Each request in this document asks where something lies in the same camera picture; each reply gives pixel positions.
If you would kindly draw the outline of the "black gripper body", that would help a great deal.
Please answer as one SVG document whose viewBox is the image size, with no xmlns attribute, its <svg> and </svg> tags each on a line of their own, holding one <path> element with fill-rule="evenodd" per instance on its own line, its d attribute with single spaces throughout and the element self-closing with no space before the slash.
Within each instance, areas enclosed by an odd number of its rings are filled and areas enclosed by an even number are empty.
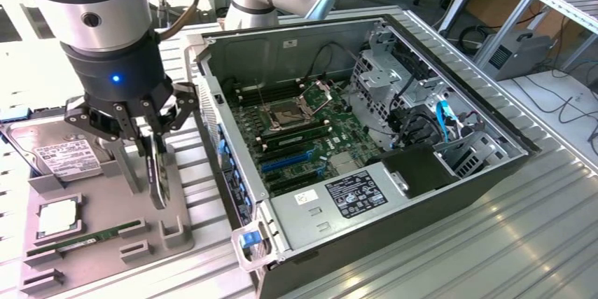
<svg viewBox="0 0 598 299">
<path fill-rule="evenodd" d="M 147 99 L 163 106 L 174 93 L 166 75 L 157 34 L 145 36 L 123 49 L 85 51 L 61 44 L 85 89 L 90 106 L 141 105 Z"/>
</svg>

